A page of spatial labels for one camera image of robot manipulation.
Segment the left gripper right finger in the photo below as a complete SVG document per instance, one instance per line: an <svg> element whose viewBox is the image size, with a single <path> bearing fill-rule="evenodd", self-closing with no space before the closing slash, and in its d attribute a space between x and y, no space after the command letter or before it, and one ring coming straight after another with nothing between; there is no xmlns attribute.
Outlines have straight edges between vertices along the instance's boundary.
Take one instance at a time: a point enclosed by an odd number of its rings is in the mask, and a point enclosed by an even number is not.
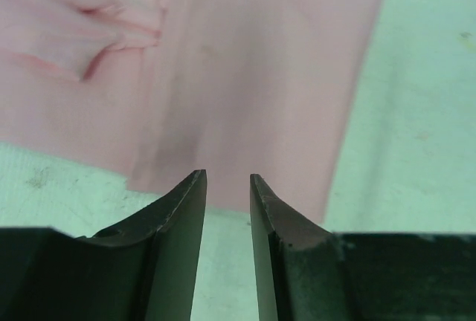
<svg viewBox="0 0 476 321"><path fill-rule="evenodd" d="M331 233L250 177L261 320L473 320L475 236Z"/></svg>

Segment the pink t shirt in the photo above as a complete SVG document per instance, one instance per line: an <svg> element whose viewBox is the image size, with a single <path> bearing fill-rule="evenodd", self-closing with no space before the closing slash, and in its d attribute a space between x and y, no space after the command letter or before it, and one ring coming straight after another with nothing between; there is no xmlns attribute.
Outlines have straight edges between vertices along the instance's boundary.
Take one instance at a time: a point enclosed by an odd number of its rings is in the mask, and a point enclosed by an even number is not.
<svg viewBox="0 0 476 321"><path fill-rule="evenodd" d="M382 0L1 0L1 139L322 219Z"/></svg>

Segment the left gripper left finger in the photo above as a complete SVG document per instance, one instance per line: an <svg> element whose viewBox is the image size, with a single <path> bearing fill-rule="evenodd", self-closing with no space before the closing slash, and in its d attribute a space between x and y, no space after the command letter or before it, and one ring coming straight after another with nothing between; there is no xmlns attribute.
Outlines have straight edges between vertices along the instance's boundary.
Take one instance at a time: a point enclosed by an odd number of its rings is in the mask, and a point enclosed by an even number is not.
<svg viewBox="0 0 476 321"><path fill-rule="evenodd" d="M206 195L206 173L196 170L90 238L2 228L1 318L190 319Z"/></svg>

